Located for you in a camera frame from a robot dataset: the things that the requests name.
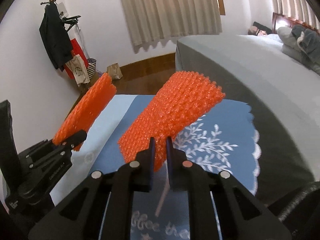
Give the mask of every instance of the screw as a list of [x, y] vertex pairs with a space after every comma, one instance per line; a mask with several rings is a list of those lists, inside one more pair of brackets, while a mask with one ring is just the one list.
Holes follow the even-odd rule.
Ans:
[[230, 178], [230, 173], [227, 171], [221, 171], [220, 176], [223, 177], [224, 179]]
[[182, 165], [185, 168], [190, 168], [193, 165], [193, 163], [191, 161], [184, 161]]
[[102, 176], [101, 171], [94, 171], [93, 173], [91, 173], [91, 177], [92, 177], [93, 179], [98, 179], [98, 178], [100, 178], [101, 176]]
[[131, 168], [137, 168], [137, 167], [140, 166], [140, 162], [138, 162], [138, 161], [132, 161], [132, 162], [130, 162], [129, 166], [130, 166]]

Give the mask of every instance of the blue tablecloth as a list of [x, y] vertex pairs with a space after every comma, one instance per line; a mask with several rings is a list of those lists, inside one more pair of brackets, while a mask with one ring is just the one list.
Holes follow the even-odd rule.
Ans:
[[[116, 171], [124, 164], [118, 139], [148, 105], [153, 96], [137, 96], [97, 157], [90, 172]], [[223, 100], [206, 115], [178, 134], [174, 147], [186, 152], [189, 160], [205, 170], [231, 172], [253, 194], [259, 174], [255, 130], [246, 103]], [[151, 193], [135, 192], [133, 198], [131, 239], [189, 239], [188, 196], [170, 191], [166, 163], [154, 174]]]

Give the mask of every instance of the gray bedsheet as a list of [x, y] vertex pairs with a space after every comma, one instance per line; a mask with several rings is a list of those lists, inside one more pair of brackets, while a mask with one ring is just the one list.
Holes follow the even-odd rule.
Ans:
[[257, 197], [271, 204], [320, 177], [320, 77], [256, 36], [178, 40], [176, 70], [198, 71], [252, 107], [260, 133]]

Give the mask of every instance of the wooden headboard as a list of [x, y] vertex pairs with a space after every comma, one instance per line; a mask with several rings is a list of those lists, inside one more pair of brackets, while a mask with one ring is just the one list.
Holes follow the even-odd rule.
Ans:
[[296, 24], [301, 24], [305, 28], [311, 29], [313, 31], [316, 31], [318, 34], [320, 34], [320, 30], [317, 30], [316, 28], [310, 26], [309, 24], [307, 24], [305, 22], [302, 22], [300, 20], [297, 20], [297, 19], [294, 19], [291, 17], [287, 17], [282, 14], [278, 14], [275, 12], [273, 13], [273, 17], [272, 17], [272, 33], [277, 33], [277, 30], [279, 27], [288, 26], [288, 27], [292, 28]]

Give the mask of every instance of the striped curtain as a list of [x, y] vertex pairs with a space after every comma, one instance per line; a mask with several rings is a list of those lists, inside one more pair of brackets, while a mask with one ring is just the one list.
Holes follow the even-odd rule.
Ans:
[[306, 0], [273, 0], [274, 11], [320, 29], [320, 22]]
[[132, 44], [222, 32], [217, 0], [121, 0]]

